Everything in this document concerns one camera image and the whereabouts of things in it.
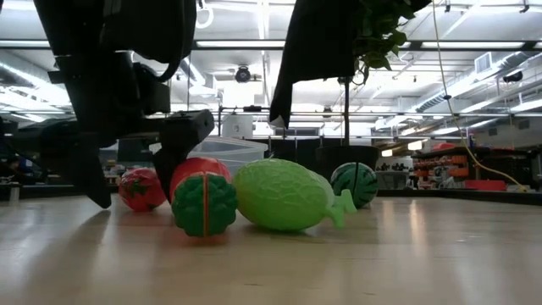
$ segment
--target watermelon ball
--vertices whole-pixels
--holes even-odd
[[[166,201],[154,169],[139,168],[125,172],[120,178],[119,195],[134,212],[151,212]]]
[[[239,212],[271,230],[305,230],[325,217],[341,227],[348,204],[354,209],[349,191],[337,201],[326,179],[286,160],[249,163],[237,171],[233,183]]]
[[[368,205],[379,191],[374,171],[363,163],[350,162],[339,166],[331,175],[335,195],[350,190],[356,208]]]
[[[213,158],[189,158],[173,174],[171,209],[188,236],[222,234],[235,221],[237,198],[228,168]]]

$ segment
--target ceiling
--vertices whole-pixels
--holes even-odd
[[[294,2],[294,0],[207,0],[206,9],[198,13],[198,23],[201,25],[207,22],[208,9],[213,11],[213,19],[207,27],[196,29],[195,38],[197,40],[284,40]],[[528,0],[530,10],[524,14],[519,13],[524,5],[523,0],[450,0],[449,2],[451,11],[445,12],[445,0],[437,0],[439,7],[436,19],[440,38],[443,41],[538,41],[542,39],[542,0]],[[6,0],[4,5],[6,8],[0,15],[0,40],[46,39],[36,11],[32,9],[31,1]],[[402,30],[407,33],[409,40],[433,41],[435,33],[432,8],[427,7],[418,12],[417,18],[404,25]],[[17,49],[3,51],[0,48],[0,52],[10,53],[43,70],[54,69],[54,58],[50,51]],[[484,52],[443,52],[441,56],[445,79],[453,81],[456,77],[472,71],[474,59],[483,54]],[[508,54],[495,53],[493,55],[504,57]],[[190,61],[197,71],[204,75],[214,76],[216,80],[213,82],[214,88],[224,91],[224,105],[233,107],[237,105],[235,101],[240,100],[248,104],[266,105],[266,99],[262,82],[251,82],[239,86],[233,80],[232,72],[241,65],[247,66],[255,75],[263,75],[266,72],[268,89],[272,93],[279,73],[281,57],[281,51],[266,51],[263,56],[261,51],[197,50],[192,52]],[[401,52],[399,58],[394,56],[390,59],[392,71],[373,71],[367,85],[351,92],[353,110],[408,111],[410,108],[408,105],[412,106],[423,97],[442,89],[437,52]],[[135,55],[135,60],[151,65],[156,71],[164,71],[166,68],[163,64],[146,61],[137,55]],[[487,80],[483,85],[461,92],[456,97],[464,101],[462,105],[465,108],[487,98],[499,96],[502,92],[512,91],[519,86],[534,82],[540,78],[540,72],[542,68],[538,66],[538,62],[533,62],[524,67],[523,82],[505,84],[501,81],[497,85],[497,80]],[[172,80],[172,101],[177,104],[177,108],[184,109],[188,100],[189,84],[182,72],[179,73],[180,77],[174,77]],[[4,85],[7,86],[10,79],[8,77],[3,77],[3,79],[6,82]],[[235,92],[234,98],[225,98],[230,92]],[[321,111],[324,106],[334,106],[335,111],[340,111],[343,103],[342,93],[343,88],[336,80],[300,82],[294,86],[294,109],[312,112]],[[518,97],[517,94],[508,97],[506,105],[516,103]],[[218,109],[219,100],[216,97],[209,97],[208,94],[205,96],[193,94],[190,100],[191,103],[200,103],[204,107]],[[492,105],[492,108],[501,106],[504,106],[503,102],[498,101]],[[447,108],[442,107],[435,107],[435,109],[438,109],[438,112],[448,111]],[[375,123],[378,119],[379,116],[373,116],[359,120]],[[407,129],[411,125],[434,124],[434,121],[427,118],[418,121],[408,119],[397,124]]]

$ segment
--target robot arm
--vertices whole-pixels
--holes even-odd
[[[10,145],[39,153],[38,163],[61,174],[107,208],[111,199],[98,159],[100,147],[126,137],[162,143],[154,155],[165,194],[178,164],[214,128],[208,110],[169,112],[164,82],[191,51],[196,23],[194,0],[35,0],[37,13],[76,119],[49,119],[19,130]],[[163,75],[132,63],[130,50],[168,64]]]

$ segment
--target security camera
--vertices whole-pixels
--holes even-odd
[[[235,80],[238,83],[246,83],[251,80],[251,72],[248,70],[248,67],[241,66],[235,73]]]

